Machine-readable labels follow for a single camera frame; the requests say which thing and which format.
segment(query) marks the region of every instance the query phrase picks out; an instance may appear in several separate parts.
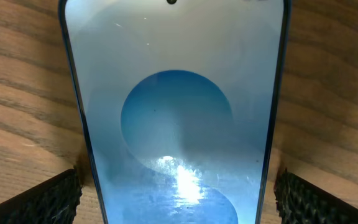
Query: brown wood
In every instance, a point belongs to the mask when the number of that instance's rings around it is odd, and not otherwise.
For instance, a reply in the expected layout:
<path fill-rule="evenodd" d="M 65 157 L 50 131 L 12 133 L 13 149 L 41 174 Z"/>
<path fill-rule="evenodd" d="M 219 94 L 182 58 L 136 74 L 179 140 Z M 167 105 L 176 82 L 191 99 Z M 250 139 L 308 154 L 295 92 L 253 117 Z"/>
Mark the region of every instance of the brown wood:
<path fill-rule="evenodd" d="M 83 137 L 57 0 L 0 0 L 0 203 L 70 168 Z M 358 0 L 295 0 L 262 223 L 280 161 L 358 208 Z M 101 223 L 94 187 L 75 223 Z"/>

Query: circular shape on screen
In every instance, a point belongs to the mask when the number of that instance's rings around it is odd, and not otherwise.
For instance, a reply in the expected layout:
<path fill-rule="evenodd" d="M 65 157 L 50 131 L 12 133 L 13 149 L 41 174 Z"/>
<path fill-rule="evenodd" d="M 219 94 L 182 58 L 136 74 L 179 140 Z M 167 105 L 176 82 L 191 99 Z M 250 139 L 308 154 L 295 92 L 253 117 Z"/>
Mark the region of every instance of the circular shape on screen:
<path fill-rule="evenodd" d="M 208 153 L 231 121 L 223 92 L 207 78 L 183 70 L 142 80 L 121 111 L 122 135 L 141 162 Z"/>

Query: smartphone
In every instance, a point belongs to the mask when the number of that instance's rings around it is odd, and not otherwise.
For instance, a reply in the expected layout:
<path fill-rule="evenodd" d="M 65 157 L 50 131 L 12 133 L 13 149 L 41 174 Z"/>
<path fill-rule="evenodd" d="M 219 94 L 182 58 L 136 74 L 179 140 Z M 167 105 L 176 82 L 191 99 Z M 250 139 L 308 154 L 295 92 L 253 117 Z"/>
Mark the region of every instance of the smartphone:
<path fill-rule="evenodd" d="M 289 0 L 61 0 L 105 223 L 259 223 Z"/>

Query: phone edge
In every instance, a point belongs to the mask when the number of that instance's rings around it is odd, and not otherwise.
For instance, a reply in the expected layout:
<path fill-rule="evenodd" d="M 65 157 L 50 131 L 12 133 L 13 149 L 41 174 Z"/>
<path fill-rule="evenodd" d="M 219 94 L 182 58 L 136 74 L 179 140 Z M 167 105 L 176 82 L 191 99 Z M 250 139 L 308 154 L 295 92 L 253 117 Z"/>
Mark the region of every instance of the phone edge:
<path fill-rule="evenodd" d="M 71 51 L 71 44 L 70 44 L 70 37 L 68 35 L 68 29 L 66 24 L 66 17 L 65 17 L 65 7 L 68 0 L 59 0 L 58 3 L 58 19 L 60 23 L 60 28 L 62 31 L 63 36 L 63 43 L 65 45 L 66 56 L 68 59 L 68 65 L 70 69 L 70 75 L 72 84 L 74 87 L 75 98 L 77 102 L 78 112 L 81 118 L 81 125 L 83 129 L 83 134 L 85 138 L 85 144 L 88 151 L 89 162 L 91 164 L 92 175 L 94 179 L 94 184 L 96 187 L 96 192 L 99 198 L 99 205 L 101 207 L 101 213 L 103 217 L 103 222 L 108 223 L 106 209 L 104 207 L 104 200 L 103 195 L 101 193 L 101 187 L 99 184 L 98 172 L 96 170 L 96 164 L 93 157 L 93 150 L 91 145 L 91 139 L 89 136 L 88 125 L 86 123 L 85 112 L 83 110 L 82 104 L 82 97 L 80 88 L 78 88 L 78 79 L 76 76 L 76 69 L 73 54 Z M 287 49 L 287 42 L 288 42 L 288 30 L 289 30 L 289 23 L 291 17 L 291 0 L 283 0 L 284 3 L 284 12 L 283 12 L 283 20 L 282 20 L 282 29 L 280 33 L 280 44 L 278 47 L 278 57 L 277 57 L 277 64 L 276 64 L 276 74 L 274 78 L 274 87 L 273 87 L 273 95 L 272 95 L 272 104 L 270 107 L 270 116 L 269 116 L 269 123 L 268 123 L 268 130 L 267 130 L 267 138 L 266 138 L 266 148 L 265 148 L 265 156 L 264 156 L 264 164 L 262 168 L 262 178 L 260 181 L 260 190 L 259 190 L 259 199 L 258 199 L 258 207 L 257 213 L 255 218 L 255 224 L 260 223 L 260 219 L 262 216 L 262 207 L 266 189 L 266 182 L 267 182 L 267 174 L 269 171 L 269 160 L 270 160 L 270 153 L 272 151 L 272 143 L 273 143 L 273 134 L 274 134 L 274 127 L 275 127 L 275 120 L 277 114 L 277 106 L 278 106 L 278 98 L 280 96 L 280 87 L 282 82 L 282 74 L 284 69 L 285 63 L 285 53 Z"/>

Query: black smartphone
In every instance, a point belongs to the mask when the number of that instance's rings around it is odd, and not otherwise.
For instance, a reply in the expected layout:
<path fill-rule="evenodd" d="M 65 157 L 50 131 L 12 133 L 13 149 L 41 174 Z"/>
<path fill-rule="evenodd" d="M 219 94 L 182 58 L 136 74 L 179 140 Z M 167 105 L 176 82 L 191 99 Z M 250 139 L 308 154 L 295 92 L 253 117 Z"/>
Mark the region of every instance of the black smartphone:
<path fill-rule="evenodd" d="M 286 0 L 61 0 L 105 223 L 259 223 Z"/>

